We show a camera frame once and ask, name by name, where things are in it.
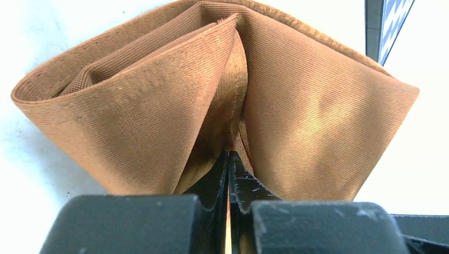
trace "brown cloth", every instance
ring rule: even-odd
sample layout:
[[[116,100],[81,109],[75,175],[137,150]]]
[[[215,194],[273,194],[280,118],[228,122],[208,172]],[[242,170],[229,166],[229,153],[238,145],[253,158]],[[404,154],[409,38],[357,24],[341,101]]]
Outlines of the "brown cloth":
[[[12,99],[112,194],[182,193],[235,149],[281,198],[351,200],[418,92],[264,4],[182,0],[42,64]]]

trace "white background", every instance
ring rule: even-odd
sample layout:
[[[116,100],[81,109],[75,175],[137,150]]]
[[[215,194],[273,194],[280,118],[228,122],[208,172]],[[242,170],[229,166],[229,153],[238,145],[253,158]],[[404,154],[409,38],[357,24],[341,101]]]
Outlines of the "white background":
[[[15,0],[0,15],[1,253],[38,253],[59,209],[80,194],[105,193],[13,105],[31,69],[168,0]],[[262,0],[364,53],[363,0]],[[449,214],[449,4],[416,0],[385,68],[420,96],[356,201],[390,213]]]

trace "brown fabric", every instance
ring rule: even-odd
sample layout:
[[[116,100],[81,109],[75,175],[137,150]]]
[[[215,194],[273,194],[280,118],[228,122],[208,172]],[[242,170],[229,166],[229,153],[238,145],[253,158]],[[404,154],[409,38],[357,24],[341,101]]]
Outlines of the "brown fabric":
[[[181,193],[223,149],[284,199],[353,199],[419,90],[248,0],[170,3],[27,74],[15,104],[112,194]]]

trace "folded fabric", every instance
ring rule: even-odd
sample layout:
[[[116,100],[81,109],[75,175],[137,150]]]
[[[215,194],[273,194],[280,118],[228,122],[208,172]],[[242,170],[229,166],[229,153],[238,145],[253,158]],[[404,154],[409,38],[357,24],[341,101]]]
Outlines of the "folded fabric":
[[[248,0],[173,2],[42,64],[14,103],[112,194],[179,194],[222,150],[273,193],[352,200],[418,96]]]

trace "checkered pattern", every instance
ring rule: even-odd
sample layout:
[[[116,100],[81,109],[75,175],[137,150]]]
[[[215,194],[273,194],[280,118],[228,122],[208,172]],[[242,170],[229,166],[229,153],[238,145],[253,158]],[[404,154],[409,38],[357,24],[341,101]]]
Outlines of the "checkered pattern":
[[[383,7],[382,34],[379,47],[379,63],[383,65],[398,36],[414,0],[385,0]]]

